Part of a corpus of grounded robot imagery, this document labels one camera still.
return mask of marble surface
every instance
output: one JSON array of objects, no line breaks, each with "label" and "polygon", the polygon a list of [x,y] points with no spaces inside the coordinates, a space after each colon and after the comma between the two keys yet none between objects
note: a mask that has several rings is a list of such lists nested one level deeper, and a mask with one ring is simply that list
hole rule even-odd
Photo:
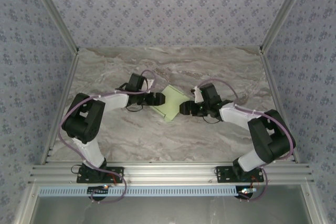
[{"label": "marble surface", "polygon": [[[171,84],[192,98],[190,89],[202,80],[221,78],[234,87],[245,107],[275,107],[255,48],[146,47],[81,49],[66,111],[77,93],[111,91],[127,82],[131,73],[145,69],[157,74],[157,92]],[[222,99],[234,99],[228,87],[214,85]],[[65,132],[62,135],[73,145]],[[126,109],[105,113],[97,138],[108,161],[232,161],[253,147],[249,132],[233,124],[207,124],[180,114],[166,123],[146,107],[137,113]],[[49,160],[80,158],[56,139]]]}]

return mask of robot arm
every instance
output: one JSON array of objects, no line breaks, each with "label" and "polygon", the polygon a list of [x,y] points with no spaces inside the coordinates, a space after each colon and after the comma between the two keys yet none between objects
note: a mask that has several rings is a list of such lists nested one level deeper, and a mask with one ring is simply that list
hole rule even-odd
[{"label": "robot arm", "polygon": [[[92,169],[87,164],[88,162],[95,167],[106,169],[107,162],[100,152],[96,138],[103,113],[125,108],[135,103],[137,105],[155,106],[164,104],[165,96],[161,93],[139,93],[149,89],[152,83],[153,80],[147,80],[145,77],[133,73],[129,82],[116,90],[120,93],[112,93],[86,102],[74,110],[62,125],[62,129],[72,138],[78,150],[85,157],[82,170],[87,176],[93,178],[90,181],[99,182],[105,176],[104,173]],[[86,94],[77,94],[68,111],[87,98],[89,96]]]},{"label": "robot arm", "polygon": [[[192,90],[195,102],[187,101],[180,105],[180,113],[192,116],[208,116],[223,122],[234,123],[250,131],[254,149],[233,161],[233,172],[243,181],[250,177],[250,172],[263,164],[269,164],[289,152],[290,145],[280,127],[260,115],[246,113],[229,100],[222,101],[213,84],[209,83]],[[278,121],[289,132],[282,117],[276,110],[261,112]]]}]

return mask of patterned wallpaper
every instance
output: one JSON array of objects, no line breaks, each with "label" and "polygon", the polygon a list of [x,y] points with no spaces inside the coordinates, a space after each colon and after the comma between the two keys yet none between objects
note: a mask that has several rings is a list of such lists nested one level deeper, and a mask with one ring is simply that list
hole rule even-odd
[{"label": "patterned wallpaper", "polygon": [[0,0],[0,223],[40,162],[71,59],[40,0]]},{"label": "patterned wallpaper", "polygon": [[267,52],[302,162],[336,223],[336,0],[297,0]]},{"label": "patterned wallpaper", "polygon": [[260,45],[283,0],[54,0],[79,47]]}]

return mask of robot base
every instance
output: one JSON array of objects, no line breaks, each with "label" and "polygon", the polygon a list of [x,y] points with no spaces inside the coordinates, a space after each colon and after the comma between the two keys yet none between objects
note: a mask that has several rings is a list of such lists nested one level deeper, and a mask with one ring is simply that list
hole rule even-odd
[{"label": "robot base", "polygon": [[260,168],[255,168],[249,171],[244,179],[238,178],[234,172],[233,166],[217,166],[215,169],[218,183],[236,183],[236,182],[255,182],[253,177],[255,177],[259,182],[264,182],[264,176]]},{"label": "robot base", "polygon": [[[106,167],[106,161],[100,166],[101,169],[109,170],[124,176],[124,167]],[[112,174],[99,172],[92,169],[85,164],[78,170],[77,183],[79,184],[122,184],[122,180],[118,176],[113,176]]]}]

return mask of blue cable tray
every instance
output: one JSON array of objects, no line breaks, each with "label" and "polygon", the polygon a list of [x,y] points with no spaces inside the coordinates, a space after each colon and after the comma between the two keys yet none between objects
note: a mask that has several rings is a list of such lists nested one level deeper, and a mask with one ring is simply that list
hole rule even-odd
[{"label": "blue cable tray", "polygon": [[[40,197],[90,196],[87,186],[41,186]],[[122,186],[110,187],[107,194],[94,196],[118,197]],[[128,186],[126,197],[191,197],[191,196],[238,196],[236,186]]]}]

